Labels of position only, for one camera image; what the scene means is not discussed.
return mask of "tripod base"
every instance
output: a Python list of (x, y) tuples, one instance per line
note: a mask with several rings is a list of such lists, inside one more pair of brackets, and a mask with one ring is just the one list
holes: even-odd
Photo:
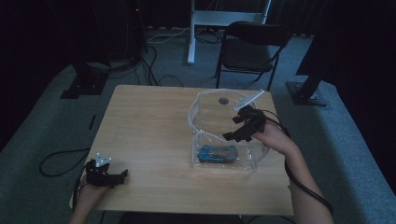
[(286, 82), (288, 86), (291, 98), (295, 105), (318, 105), (318, 106), (326, 106), (328, 103), (323, 99), (320, 91), (318, 89), (315, 90), (314, 94), (309, 98), (301, 97), (299, 94), (300, 88), (304, 85), (303, 82)]
[(100, 95), (106, 85), (109, 73), (96, 75), (91, 84), (81, 85), (78, 76), (73, 80), (68, 91), (62, 93), (61, 99), (78, 99), (80, 95)]

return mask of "black cable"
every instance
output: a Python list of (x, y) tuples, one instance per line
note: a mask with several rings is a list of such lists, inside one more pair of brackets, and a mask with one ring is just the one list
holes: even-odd
[(78, 192), (79, 192), (82, 188), (84, 188), (85, 186), (87, 186), (87, 184), (88, 184), (88, 183), (87, 183), (86, 185), (82, 186), (81, 188), (79, 187), (79, 183), (80, 183), (80, 180), (81, 180), (81, 176), (82, 176), (82, 173), (84, 173), (85, 167), (86, 167), (86, 165), (84, 165), (84, 167), (82, 167), (81, 172), (79, 173), (78, 178), (76, 179), (76, 184), (75, 184), (75, 187), (74, 187), (74, 190), (73, 190), (73, 201), (72, 201), (72, 209), (73, 209), (73, 212), (74, 212), (74, 210), (75, 210), (75, 208), (76, 208)]
[(314, 199), (316, 199), (317, 201), (319, 201), (320, 203), (325, 205), (327, 207), (327, 209), (329, 209), (330, 214), (333, 215), (334, 211), (333, 211), (332, 205), (329, 202), (327, 202), (324, 198), (322, 198), (320, 195), (316, 194), (314, 191), (312, 191), (311, 189), (307, 188), (305, 185), (300, 183), (300, 181), (298, 181), (295, 178), (295, 176), (293, 175), (293, 173), (291, 172), (286, 161), (285, 161), (285, 170), (286, 170), (286, 174), (289, 176), (290, 180), (293, 181), (293, 183), (295, 185), (297, 185), (297, 187), (299, 187), (305, 193), (309, 194), (309, 196), (313, 197)]
[(102, 212), (102, 215), (100, 216), (100, 224), (102, 224), (103, 223), (103, 221), (105, 220), (105, 214), (106, 214), (106, 211), (103, 211)]
[(281, 217), (281, 218), (287, 220), (289, 223), (295, 224), (295, 222), (288, 217)]
[[(49, 158), (51, 158), (51, 157), (53, 157), (53, 156), (56, 156), (56, 155), (59, 155), (59, 154), (73, 153), (73, 152), (80, 152), (80, 151), (88, 151), (88, 152), (85, 153), (84, 156), (82, 156), (81, 159), (79, 159), (79, 160), (76, 162), (76, 164), (74, 164), (73, 166), (71, 166), (69, 169), (67, 169), (67, 170), (65, 170), (65, 171), (63, 171), (63, 172), (61, 172), (61, 173), (59, 173), (59, 174), (54, 174), (54, 175), (53, 175), (53, 174), (48, 174), (48, 173), (44, 172), (44, 170), (43, 170), (43, 165), (44, 165), (44, 163), (45, 163)], [(83, 148), (83, 149), (66, 150), (66, 151), (59, 151), (59, 152), (51, 153), (51, 154), (49, 154), (48, 156), (46, 156), (42, 162), (40, 162), (40, 165), (38, 166), (38, 171), (39, 171), (40, 174), (42, 174), (43, 176), (47, 176), (47, 177), (55, 177), (55, 176), (65, 175), (65, 174), (69, 173), (71, 170), (73, 170), (74, 168), (76, 168), (76, 167), (78, 166), (78, 164), (79, 164), (80, 162), (82, 162), (82, 161), (88, 156), (88, 154), (90, 153), (89, 151), (90, 151), (90, 148)]]
[(137, 69), (134, 70), (134, 74), (136, 75), (137, 78), (137, 85), (140, 85), (140, 78), (139, 78), (139, 74), (137, 74)]
[[(273, 119), (269, 119), (269, 118), (267, 118), (267, 119), (270, 120), (270, 121), (272, 121), (272, 122), (274, 122), (276, 125), (278, 125), (278, 126), (280, 127), (280, 129), (282, 130), (282, 132), (285, 133), (285, 135), (287, 135), (287, 136), (290, 138), (289, 131), (288, 131), (288, 130), (283, 126), (283, 124), (280, 122), (279, 117), (278, 117), (275, 113), (273, 113), (273, 112), (271, 112), (271, 111), (268, 111), (268, 110), (263, 110), (263, 111), (269, 112), (269, 113), (273, 114), (273, 115), (279, 120), (279, 122), (277, 122), (277, 121), (275, 121), (275, 120), (273, 120)], [(290, 178), (290, 180), (291, 180), (295, 185), (297, 185), (297, 187), (299, 187), (299, 188), (302, 189), (305, 193), (307, 193), (309, 196), (313, 197), (314, 199), (316, 199), (317, 201), (319, 201), (320, 203), (322, 203), (323, 205), (325, 205), (325, 206), (329, 209), (330, 214), (333, 215), (334, 210), (333, 210), (333, 208), (332, 208), (332, 205), (331, 205), (328, 201), (326, 201), (326, 199), (324, 199), (324, 198), (321, 197), (320, 195), (316, 194), (314, 191), (312, 191), (311, 189), (307, 188), (307, 187), (306, 187), (305, 185), (303, 185), (300, 181), (298, 181), (297, 178), (296, 178), (296, 177), (293, 175), (293, 173), (291, 172), (291, 170), (290, 170), (288, 164), (286, 163), (286, 160), (285, 160), (285, 171), (286, 171), (286, 174), (288, 175), (288, 177)]]
[(154, 59), (152, 60), (150, 65), (146, 62), (146, 60), (144, 58), (142, 58), (142, 62), (146, 65), (146, 67), (148, 69), (148, 78), (147, 78), (148, 84), (150, 86), (154, 86), (153, 82), (151, 81), (151, 80), (153, 80), (155, 85), (159, 86), (157, 79), (155, 78), (154, 73), (152, 72), (152, 66), (154, 65), (155, 61), (157, 60), (157, 50), (150, 45), (148, 45), (148, 47), (154, 50)]
[(141, 60), (140, 60), (140, 61), (134, 66), (134, 68), (132, 69), (132, 71), (129, 71), (128, 73), (123, 74), (123, 75), (120, 75), (120, 76), (109, 76), (108, 79), (115, 79), (115, 78), (120, 78), (120, 77), (127, 77), (127, 76), (129, 76), (130, 74), (132, 74), (133, 72), (136, 72), (137, 68), (138, 68), (141, 64), (142, 64), (142, 63), (141, 63)]
[[(207, 39), (198, 37), (199, 35), (214, 36), (214, 37), (216, 38), (216, 40), (215, 40), (215, 41), (207, 40)], [(199, 34), (199, 35), (196, 35), (196, 36), (195, 36), (195, 39), (196, 39), (198, 42), (200, 42), (200, 43), (203, 43), (203, 44), (221, 44), (222, 35), (220, 35), (220, 34), (215, 34), (215, 33), (213, 33), (213, 32), (210, 32), (210, 33), (203, 33), (203, 34)]]
[(261, 217), (261, 216), (254, 216), (254, 217), (252, 217), (251, 219), (249, 219), (249, 220), (247, 221), (247, 224), (250, 224), (252, 221), (256, 220), (258, 217)]
[(158, 82), (160, 83), (161, 86), (163, 86), (162, 81), (163, 81), (163, 79), (166, 78), (166, 77), (172, 77), (172, 78), (176, 79), (176, 80), (180, 83), (181, 87), (184, 87), (184, 84), (183, 84), (183, 82), (180, 80), (180, 78), (175, 77), (175, 76), (171, 76), (171, 75), (161, 77), (161, 78), (158, 80)]

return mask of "clear plastic bag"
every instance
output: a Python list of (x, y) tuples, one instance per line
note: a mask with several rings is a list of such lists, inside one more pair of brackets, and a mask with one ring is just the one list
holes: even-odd
[(233, 108), (246, 95), (233, 90), (199, 92), (189, 112), (192, 130), (191, 165), (193, 167), (232, 168), (256, 172), (257, 164), (269, 148), (260, 141), (226, 141), (224, 133), (234, 132), (243, 123), (235, 124)]

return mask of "cable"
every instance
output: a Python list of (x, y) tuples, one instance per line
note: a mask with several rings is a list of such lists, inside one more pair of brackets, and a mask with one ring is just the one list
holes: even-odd
[[(73, 166), (71, 166), (69, 169), (59, 173), (59, 174), (48, 174), (46, 172), (44, 172), (43, 170), (43, 165), (44, 163), (51, 157), (55, 156), (55, 155), (59, 155), (59, 154), (65, 154), (65, 153), (73, 153), (73, 152), (80, 152), (80, 151), (88, 151), (87, 153), (84, 154), (84, 156), (81, 157), (81, 159), (79, 159), (76, 164), (74, 164)], [(47, 177), (56, 177), (56, 176), (60, 176), (60, 175), (65, 175), (67, 173), (69, 173), (71, 170), (73, 170), (74, 168), (76, 168), (78, 166), (78, 164), (80, 162), (82, 162), (89, 154), (90, 148), (83, 148), (83, 149), (76, 149), (76, 150), (66, 150), (66, 151), (59, 151), (59, 152), (54, 152), (49, 154), (48, 156), (46, 156), (44, 158), (44, 160), (42, 162), (40, 162), (40, 165), (38, 166), (38, 171), (40, 172), (40, 174), (42, 174), (43, 176), (47, 176)]]
[(73, 201), (72, 201), (73, 212), (74, 212), (74, 210), (76, 208), (77, 196), (78, 196), (79, 191), (82, 188), (84, 188), (85, 186), (88, 185), (88, 183), (87, 183), (84, 186), (82, 186), (81, 188), (79, 187), (80, 179), (81, 179), (82, 173), (84, 173), (85, 167), (86, 167), (86, 165), (84, 165), (84, 167), (82, 167), (81, 172), (79, 172), (78, 178), (76, 178), (76, 183), (75, 183), (75, 187), (74, 187), (74, 190), (73, 190)]
[(150, 64), (150, 66), (148, 67), (149, 74), (152, 74), (152, 78), (154, 79), (155, 84), (158, 86), (157, 80), (155, 80), (154, 74), (152, 73), (152, 70), (151, 70), (151, 69), (152, 69), (152, 66), (153, 66), (154, 63), (155, 63), (155, 61), (157, 61), (158, 52), (157, 52), (157, 50), (156, 50), (154, 47), (152, 47), (152, 46), (148, 46), (148, 47), (154, 50), (154, 58), (152, 59), (152, 62), (151, 62), (151, 64)]
[[(273, 119), (269, 119), (269, 118), (267, 118), (267, 119), (271, 120), (271, 121), (274, 122), (276, 125), (278, 125), (278, 126), (280, 127), (280, 129), (282, 130), (282, 132), (285, 133), (285, 135), (287, 135), (288, 137), (290, 137), (289, 131), (283, 126), (283, 124), (280, 122), (279, 117), (278, 117), (274, 112), (271, 112), (271, 111), (268, 111), (268, 110), (262, 110), (262, 111), (269, 112), (269, 113), (273, 114), (273, 115), (279, 120), (279, 122), (277, 122), (277, 121), (275, 121), (275, 120), (273, 120)], [(306, 187), (305, 185), (303, 185), (300, 181), (298, 181), (297, 178), (296, 178), (296, 177), (293, 175), (293, 173), (291, 172), (291, 170), (290, 170), (288, 164), (286, 163), (286, 160), (285, 160), (285, 171), (286, 171), (286, 174), (288, 175), (288, 177), (290, 178), (290, 180), (291, 180), (295, 185), (297, 185), (297, 187), (299, 187), (299, 188), (302, 189), (305, 193), (307, 193), (309, 196), (313, 197), (314, 199), (316, 199), (317, 201), (319, 201), (320, 203), (322, 203), (323, 205), (325, 205), (325, 206), (327, 207), (327, 209), (329, 209), (330, 214), (333, 215), (334, 210), (333, 210), (333, 208), (332, 208), (332, 205), (331, 205), (328, 201), (326, 201), (326, 199), (324, 199), (324, 198), (321, 197), (320, 195), (316, 194), (314, 191), (312, 191), (311, 189), (307, 188), (307, 187)]]
[[(185, 28), (185, 29), (183, 29), (181, 32), (179, 32), (178, 34), (175, 34), (175, 35), (155, 35), (155, 36), (153, 36), (152, 38), (150, 38), (148, 40), (148, 43), (149, 44), (163, 44), (163, 43), (167, 42), (168, 40), (170, 40), (172, 38), (175, 38), (178, 35), (182, 35), (184, 32), (188, 31), (189, 29), (190, 29), (190, 26)], [(155, 38), (160, 37), (160, 36), (170, 36), (170, 37), (165, 39), (164, 41), (161, 41), (161, 42), (151, 42), (152, 39), (155, 39)]]
[(281, 217), (281, 218), (287, 220), (289, 223), (295, 224), (295, 222), (288, 217)]
[(102, 215), (100, 216), (100, 224), (102, 224), (103, 223), (103, 221), (105, 220), (105, 214), (106, 214), (106, 211), (103, 211), (102, 212)]
[(256, 220), (256, 219), (259, 218), (259, 217), (261, 217), (261, 216), (254, 216), (254, 217), (252, 217), (251, 219), (249, 219), (249, 220), (247, 221), (247, 224), (250, 224), (252, 221)]
[(327, 209), (329, 209), (329, 212), (331, 215), (333, 215), (333, 208), (332, 205), (327, 202), (324, 198), (322, 198), (320, 195), (316, 194), (314, 191), (312, 191), (311, 189), (307, 188), (306, 186), (304, 186), (302, 183), (300, 183), (293, 175), (293, 173), (291, 172), (288, 164), (285, 161), (285, 170), (286, 170), (286, 174), (289, 176), (290, 180), (293, 181), (293, 183), (295, 185), (297, 185), (300, 189), (302, 189), (305, 193), (309, 194), (309, 196), (313, 197), (314, 199), (318, 200), (320, 203), (322, 203), (323, 205), (325, 205), (327, 207)]
[(157, 82), (157, 80), (155, 79), (154, 74), (152, 73), (151, 65), (148, 65), (148, 63), (147, 63), (146, 60), (144, 60), (144, 59), (142, 59), (142, 61), (143, 61), (143, 63), (146, 65), (146, 67), (148, 68), (148, 82), (149, 82), (149, 84), (150, 84), (151, 86), (153, 86), (153, 84), (152, 84), (152, 82), (151, 82), (151, 79), (152, 79), (152, 80), (154, 81), (155, 85), (158, 86), (158, 82)]
[(132, 74), (133, 72), (136, 73), (137, 68), (138, 68), (141, 64), (142, 64), (142, 62), (141, 62), (141, 60), (140, 60), (140, 62), (137, 63), (137, 65), (134, 67), (134, 69), (133, 69), (132, 71), (129, 71), (128, 73), (123, 74), (123, 75), (120, 75), (120, 76), (117, 76), (117, 77), (116, 77), (116, 76), (110, 76), (110, 77), (108, 77), (108, 79), (120, 78), (120, 77), (127, 77), (127, 76), (129, 76), (130, 74)]
[(109, 67), (109, 68), (98, 68), (98, 67), (94, 67), (89, 65), (89, 67), (91, 68), (91, 70), (94, 73), (97, 74), (107, 74), (107, 73), (118, 73), (118, 72), (125, 72), (125, 71), (129, 71), (132, 68), (136, 69), (136, 67), (139, 65), (141, 61), (141, 58), (130, 58), (128, 63), (116, 66), (116, 67)]
[(176, 79), (176, 80), (180, 83), (181, 87), (184, 87), (184, 84), (183, 84), (183, 82), (180, 80), (180, 78), (175, 77), (175, 76), (171, 76), (171, 75), (167, 75), (167, 76), (161, 77), (160, 80), (158, 80), (158, 82), (160, 83), (161, 86), (163, 86), (162, 81), (163, 81), (163, 79), (166, 78), (166, 77), (172, 77), (172, 78)]
[(221, 44), (222, 35), (220, 35), (220, 34), (216, 34), (216, 33), (214, 33), (214, 32), (208, 32), (208, 33), (201, 34), (201, 35), (211, 35), (211, 36), (214, 36), (214, 37), (216, 38), (216, 40), (215, 40), (215, 41), (206, 40), (206, 39), (203, 39), (203, 38), (201, 38), (201, 37), (198, 37), (198, 34), (197, 34), (197, 35), (195, 36), (195, 39), (196, 39), (198, 42), (200, 42), (200, 43), (204, 43), (204, 44)]

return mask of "hand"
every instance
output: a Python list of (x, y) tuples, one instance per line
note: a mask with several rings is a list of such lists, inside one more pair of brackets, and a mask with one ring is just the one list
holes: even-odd
[(252, 137), (285, 156), (294, 150), (298, 150), (295, 143), (272, 121), (266, 121), (264, 130), (264, 133), (257, 132)]
[(86, 223), (91, 210), (96, 206), (108, 188), (87, 184), (87, 176), (84, 175), (80, 183), (77, 204), (70, 223)]

